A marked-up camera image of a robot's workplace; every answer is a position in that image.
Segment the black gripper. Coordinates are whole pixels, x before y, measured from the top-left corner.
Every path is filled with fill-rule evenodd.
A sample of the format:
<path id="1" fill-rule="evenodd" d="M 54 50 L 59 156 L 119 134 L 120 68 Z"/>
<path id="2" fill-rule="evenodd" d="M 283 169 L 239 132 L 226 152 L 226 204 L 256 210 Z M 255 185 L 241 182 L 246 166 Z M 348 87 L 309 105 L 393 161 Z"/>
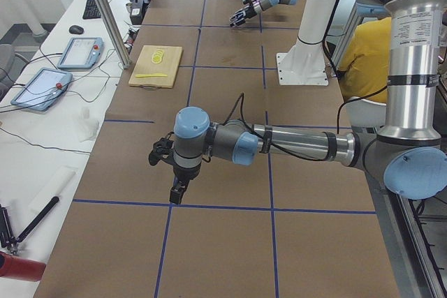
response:
<path id="1" fill-rule="evenodd" d="M 187 184 L 198 176 L 201 162 L 201 155 L 193 158 L 185 158 L 179 154 L 173 155 L 173 172 L 175 178 L 173 187 L 170 189 L 170 203 L 182 203 L 182 198 L 187 190 Z"/>
<path id="2" fill-rule="evenodd" d="M 259 3 L 249 3 L 244 7 L 244 10 L 239 10 L 230 17 L 230 26 L 241 26 L 246 23 L 246 20 L 257 16 L 260 12 Z"/>

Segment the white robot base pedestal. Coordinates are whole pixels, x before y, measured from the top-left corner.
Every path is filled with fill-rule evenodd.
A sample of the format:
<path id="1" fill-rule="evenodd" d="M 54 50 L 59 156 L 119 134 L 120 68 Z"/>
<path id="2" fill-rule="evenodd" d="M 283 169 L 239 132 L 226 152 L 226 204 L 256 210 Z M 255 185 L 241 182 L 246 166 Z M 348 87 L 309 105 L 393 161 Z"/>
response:
<path id="1" fill-rule="evenodd" d="M 306 0 L 295 45 L 277 54 L 280 85 L 328 85 L 323 41 L 336 0 Z"/>

